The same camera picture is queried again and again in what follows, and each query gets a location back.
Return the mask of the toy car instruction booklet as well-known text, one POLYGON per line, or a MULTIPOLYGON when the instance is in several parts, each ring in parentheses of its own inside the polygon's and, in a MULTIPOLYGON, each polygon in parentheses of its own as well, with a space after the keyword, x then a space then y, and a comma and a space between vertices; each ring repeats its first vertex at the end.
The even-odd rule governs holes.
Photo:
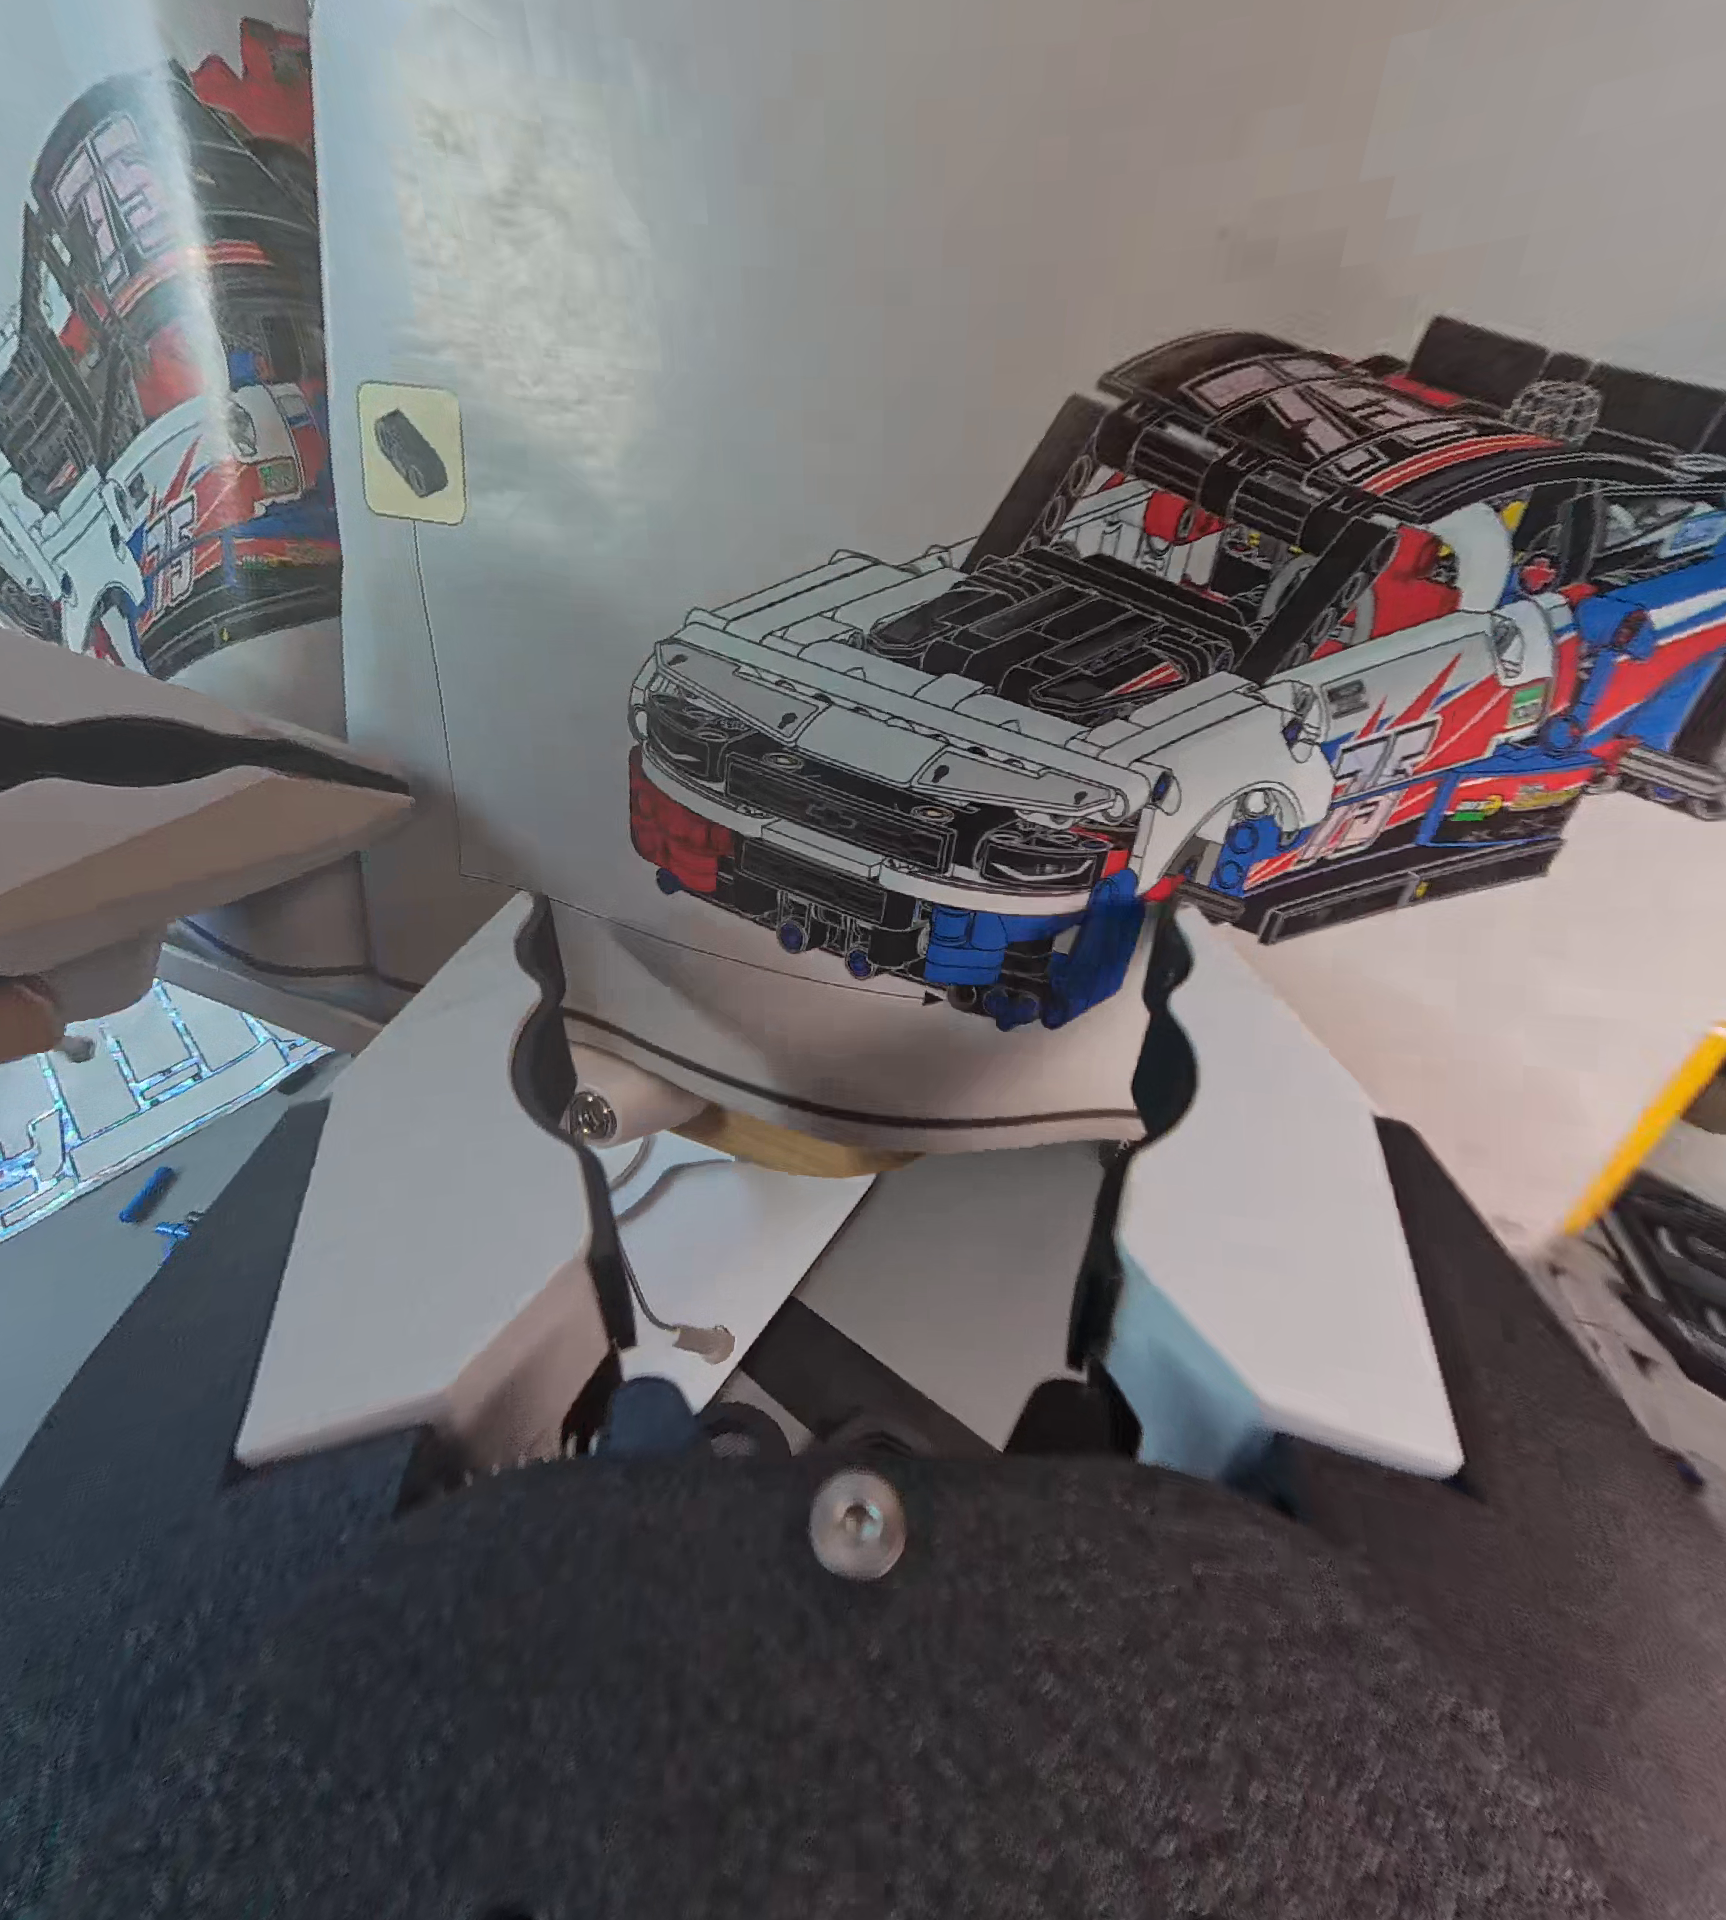
POLYGON ((826 1142, 1215 934, 1529 1247, 1726 1023, 1726 2, 0 2, 0 629, 410 818, 172 926, 826 1142))

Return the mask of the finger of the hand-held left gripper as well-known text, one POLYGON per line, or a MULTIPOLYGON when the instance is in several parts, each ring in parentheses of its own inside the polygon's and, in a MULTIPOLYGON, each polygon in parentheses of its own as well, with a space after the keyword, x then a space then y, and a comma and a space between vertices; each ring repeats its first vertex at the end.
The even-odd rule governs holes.
POLYGON ((411 807, 244 766, 158 787, 19 783, 0 791, 0 983, 34 983, 65 1023, 127 1010, 173 923, 312 874, 411 807))
POLYGON ((172 787, 228 770, 404 787, 341 739, 256 723, 202 692, 0 629, 0 787, 172 787))

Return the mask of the white book stand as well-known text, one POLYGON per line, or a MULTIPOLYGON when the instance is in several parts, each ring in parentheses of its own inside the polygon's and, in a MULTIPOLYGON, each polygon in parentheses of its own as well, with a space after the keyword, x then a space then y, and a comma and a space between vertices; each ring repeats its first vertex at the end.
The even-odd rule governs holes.
POLYGON ((616 1116, 610 1142, 571 1146, 518 1105, 571 1150, 586 1188, 586 1268, 610 1344, 586 1398, 603 1398, 610 1377, 662 1379, 704 1409, 738 1370, 753 1377, 761 1335, 857 1213, 865 1237, 847 1261, 865 1287, 914 1290, 985 1362, 1019 1321, 1026 1384, 1057 1365, 1046 1344, 1051 1327, 1061 1331, 1061 1308, 1026 1308, 1007 1280, 1007 1255, 1057 1222, 1051 1188, 1085 1175, 1057 1146, 850 1177, 778 1173, 695 1139, 712 1128, 704 1107, 632 1065, 592 1049, 571 1056, 575 1091, 616 1116))

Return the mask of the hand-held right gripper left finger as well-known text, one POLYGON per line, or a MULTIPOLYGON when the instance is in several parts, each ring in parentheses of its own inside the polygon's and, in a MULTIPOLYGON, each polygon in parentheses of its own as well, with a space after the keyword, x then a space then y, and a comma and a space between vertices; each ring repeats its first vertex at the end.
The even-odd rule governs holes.
POLYGON ((466 1467, 562 1450, 610 1344, 569 1146, 520 1111, 539 1003, 509 899, 335 1076, 235 1456, 428 1428, 466 1467))

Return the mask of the holographic sticker sheet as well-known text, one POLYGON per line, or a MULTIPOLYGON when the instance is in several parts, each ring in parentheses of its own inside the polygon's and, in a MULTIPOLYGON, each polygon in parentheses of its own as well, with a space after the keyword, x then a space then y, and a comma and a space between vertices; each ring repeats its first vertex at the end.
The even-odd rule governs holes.
POLYGON ((214 1119, 331 1056, 324 1044, 160 982, 73 1034, 79 1051, 0 1065, 0 1241, 163 1164, 214 1119))

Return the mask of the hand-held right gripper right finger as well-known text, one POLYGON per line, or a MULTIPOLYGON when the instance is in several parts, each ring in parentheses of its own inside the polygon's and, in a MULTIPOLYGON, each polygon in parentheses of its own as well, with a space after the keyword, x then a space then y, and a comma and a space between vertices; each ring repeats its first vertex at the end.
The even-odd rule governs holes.
POLYGON ((1061 1308, 1007 1447, 1250 1478, 1304 1440, 1456 1478, 1469 1447, 1369 1098, 1193 917, 1148 917, 1124 999, 1135 1130, 1058 1142, 1085 1175, 1007 1255, 1026 1308, 1061 1308))

